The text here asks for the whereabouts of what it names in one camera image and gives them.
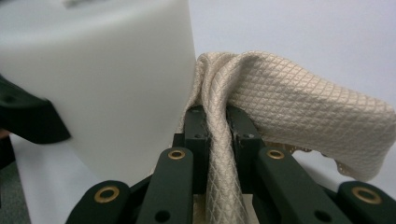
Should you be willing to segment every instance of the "white cylinder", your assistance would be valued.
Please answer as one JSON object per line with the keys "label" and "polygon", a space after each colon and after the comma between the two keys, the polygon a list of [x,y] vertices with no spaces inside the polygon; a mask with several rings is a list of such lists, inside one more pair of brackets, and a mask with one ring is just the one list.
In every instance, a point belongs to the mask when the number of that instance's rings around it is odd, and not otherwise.
{"label": "white cylinder", "polygon": [[0,3],[0,73],[52,101],[102,179],[132,185],[155,165],[194,62],[187,0]]}

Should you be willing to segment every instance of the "screw hole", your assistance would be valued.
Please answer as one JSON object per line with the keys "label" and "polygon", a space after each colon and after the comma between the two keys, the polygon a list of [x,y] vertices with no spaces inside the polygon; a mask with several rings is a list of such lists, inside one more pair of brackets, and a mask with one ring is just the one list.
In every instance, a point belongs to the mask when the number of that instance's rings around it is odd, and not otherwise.
{"label": "screw hole", "polygon": [[109,203],[115,200],[119,194],[120,190],[116,186],[105,186],[95,193],[94,199],[97,203]]}
{"label": "screw hole", "polygon": [[159,211],[155,215],[155,220],[158,222],[165,222],[165,221],[169,220],[170,217],[171,217],[171,214],[169,214],[168,211]]}
{"label": "screw hole", "polygon": [[252,134],[252,133],[244,133],[243,136],[246,137],[246,138],[253,138],[254,134]]}
{"label": "screw hole", "polygon": [[281,152],[281,151],[272,149],[267,152],[267,156],[269,156],[275,160],[280,160],[285,157],[285,154],[283,154],[283,152]]}
{"label": "screw hole", "polygon": [[332,222],[332,217],[323,211],[315,211],[315,217],[322,222]]}
{"label": "screw hole", "polygon": [[180,160],[186,156],[186,153],[182,150],[173,150],[168,153],[168,157],[172,160]]}
{"label": "screw hole", "polygon": [[371,203],[371,204],[382,203],[381,197],[371,189],[367,189],[365,187],[355,187],[352,189],[352,193],[355,195],[355,197],[364,201],[365,203]]}

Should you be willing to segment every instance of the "cloth fold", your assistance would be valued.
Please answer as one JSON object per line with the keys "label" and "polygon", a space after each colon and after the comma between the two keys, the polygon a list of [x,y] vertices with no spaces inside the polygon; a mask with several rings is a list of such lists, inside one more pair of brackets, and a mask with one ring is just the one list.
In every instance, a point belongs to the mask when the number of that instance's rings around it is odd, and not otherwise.
{"label": "cloth fold", "polygon": [[319,151],[336,161],[340,174],[363,181],[379,172],[396,139],[390,105],[267,52],[201,55],[186,109],[199,104],[212,137],[205,202],[209,223],[248,223],[227,104],[244,109],[264,141]]}

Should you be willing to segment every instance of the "white background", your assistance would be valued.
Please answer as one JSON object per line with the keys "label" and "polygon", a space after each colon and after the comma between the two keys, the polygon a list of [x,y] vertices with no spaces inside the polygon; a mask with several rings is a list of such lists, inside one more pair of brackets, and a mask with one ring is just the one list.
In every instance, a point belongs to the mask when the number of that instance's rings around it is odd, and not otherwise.
{"label": "white background", "polygon": [[[191,0],[190,4],[196,56],[207,51],[269,51],[396,107],[396,3]],[[64,223],[82,194],[100,180],[67,144],[36,146],[16,136],[13,141],[32,222]],[[295,157],[330,189],[349,179],[318,153]],[[370,183],[396,199],[395,170],[393,146]]]}

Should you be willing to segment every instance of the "brass ring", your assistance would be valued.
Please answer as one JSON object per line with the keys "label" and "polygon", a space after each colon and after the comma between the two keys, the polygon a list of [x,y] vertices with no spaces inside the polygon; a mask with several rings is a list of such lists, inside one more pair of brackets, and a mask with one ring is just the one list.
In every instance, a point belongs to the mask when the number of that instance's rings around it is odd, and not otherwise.
{"label": "brass ring", "polygon": [[168,157],[172,160],[180,160],[186,156],[186,153],[182,150],[172,150],[168,153]]}
{"label": "brass ring", "polygon": [[[361,193],[367,193],[369,194],[371,197],[368,198],[365,195],[362,195]],[[372,204],[380,204],[382,203],[382,199],[381,197],[379,197],[379,195],[371,190],[371,189],[367,189],[365,187],[355,187],[352,189],[352,193],[360,200],[364,201],[365,203],[372,203]]]}
{"label": "brass ring", "polygon": [[[103,197],[102,193],[107,190],[112,191],[113,194],[109,197]],[[95,193],[94,199],[97,203],[109,203],[109,202],[115,200],[119,195],[120,195],[120,190],[116,186],[105,186],[105,187],[102,187],[101,189],[99,189]]]}
{"label": "brass ring", "polygon": [[275,160],[280,160],[285,157],[285,154],[279,150],[271,149],[267,151],[267,156]]}

